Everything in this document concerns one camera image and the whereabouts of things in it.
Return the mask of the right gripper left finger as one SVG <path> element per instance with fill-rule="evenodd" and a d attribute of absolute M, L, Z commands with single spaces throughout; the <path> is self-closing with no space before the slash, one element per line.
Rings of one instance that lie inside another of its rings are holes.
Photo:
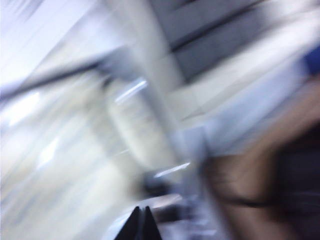
<path fill-rule="evenodd" d="M 117 233 L 114 240 L 137 240 L 141 230 L 142 210 L 136 206 Z"/>

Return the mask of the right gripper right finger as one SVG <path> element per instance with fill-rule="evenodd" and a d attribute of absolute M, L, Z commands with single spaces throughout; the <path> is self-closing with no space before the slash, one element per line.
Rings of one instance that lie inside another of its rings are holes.
<path fill-rule="evenodd" d="M 162 236 L 149 206 L 146 207 L 146 239 L 162 240 Z"/>

